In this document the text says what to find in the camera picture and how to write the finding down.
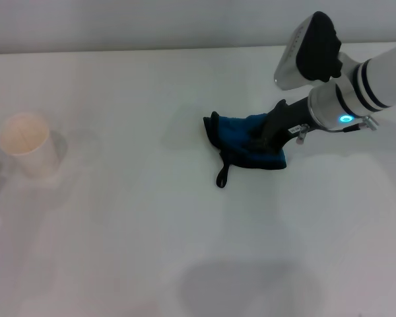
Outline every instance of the blue led light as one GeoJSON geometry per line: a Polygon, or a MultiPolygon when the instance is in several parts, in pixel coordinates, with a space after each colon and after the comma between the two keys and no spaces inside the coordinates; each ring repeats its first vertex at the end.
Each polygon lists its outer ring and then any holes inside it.
{"type": "Polygon", "coordinates": [[[353,119],[354,119],[354,117],[348,116],[347,114],[345,114],[344,116],[341,116],[339,118],[339,121],[343,122],[343,123],[348,123],[348,122],[351,122],[353,119]]]}

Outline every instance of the cloth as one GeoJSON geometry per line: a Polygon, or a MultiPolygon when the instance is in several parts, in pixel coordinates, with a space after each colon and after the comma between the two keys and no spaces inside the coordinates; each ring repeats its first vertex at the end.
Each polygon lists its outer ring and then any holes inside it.
{"type": "Polygon", "coordinates": [[[252,151],[247,147],[250,141],[259,137],[258,131],[262,131],[266,116],[259,114],[240,119],[221,117],[213,112],[211,117],[204,117],[207,136],[211,144],[220,150],[224,164],[216,179],[218,187],[225,187],[230,165],[263,170],[286,168],[283,150],[273,154],[252,151]]]}

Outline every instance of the black stripe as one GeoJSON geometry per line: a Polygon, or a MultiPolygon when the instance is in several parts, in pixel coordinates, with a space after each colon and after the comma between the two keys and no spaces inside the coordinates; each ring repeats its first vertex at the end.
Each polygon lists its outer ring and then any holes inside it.
{"type": "Polygon", "coordinates": [[[368,84],[368,79],[367,79],[367,65],[368,61],[366,61],[364,64],[362,64],[362,69],[361,69],[361,77],[362,77],[362,83],[364,84],[365,91],[367,92],[368,96],[371,98],[371,100],[379,106],[380,108],[389,108],[390,106],[386,106],[385,104],[381,103],[380,100],[377,99],[376,96],[374,96],[374,93],[371,90],[370,84],[368,84]]]}
{"type": "Polygon", "coordinates": [[[362,116],[358,116],[357,114],[354,114],[354,112],[349,109],[348,105],[346,104],[345,100],[343,99],[343,95],[341,92],[341,89],[339,88],[339,86],[336,85],[336,97],[337,100],[339,101],[339,104],[341,104],[343,110],[350,116],[354,117],[354,118],[362,118],[362,116]]]}
{"type": "Polygon", "coordinates": [[[354,90],[356,93],[356,96],[358,97],[360,103],[369,111],[371,112],[379,112],[381,110],[375,109],[374,107],[372,107],[362,96],[361,90],[359,89],[359,85],[358,85],[358,68],[359,66],[355,67],[354,70],[354,75],[352,76],[352,81],[353,81],[353,86],[354,86],[354,90]]]}

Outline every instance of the blue cloth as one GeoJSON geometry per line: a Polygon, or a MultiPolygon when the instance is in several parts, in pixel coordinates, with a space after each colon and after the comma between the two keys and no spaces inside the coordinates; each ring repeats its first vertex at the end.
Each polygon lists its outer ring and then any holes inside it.
{"type": "Polygon", "coordinates": [[[205,129],[210,142],[220,149],[224,167],[217,177],[217,185],[225,187],[228,167],[233,164],[244,168],[278,170],[286,168],[283,150],[278,153],[262,153],[247,147],[250,141],[258,139],[267,114],[249,116],[244,119],[221,117],[216,112],[204,118],[205,129]]]}

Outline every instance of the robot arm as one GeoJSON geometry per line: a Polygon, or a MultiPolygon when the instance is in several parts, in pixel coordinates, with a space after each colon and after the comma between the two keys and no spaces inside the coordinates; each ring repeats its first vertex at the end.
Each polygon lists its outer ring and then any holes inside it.
{"type": "Polygon", "coordinates": [[[364,63],[340,51],[330,18],[321,12],[293,33],[275,72],[283,90],[322,81],[307,98],[268,113],[262,137],[251,146],[278,151],[290,139],[303,143],[307,132],[351,132],[377,127],[372,114],[396,105],[396,48],[364,63]]]}

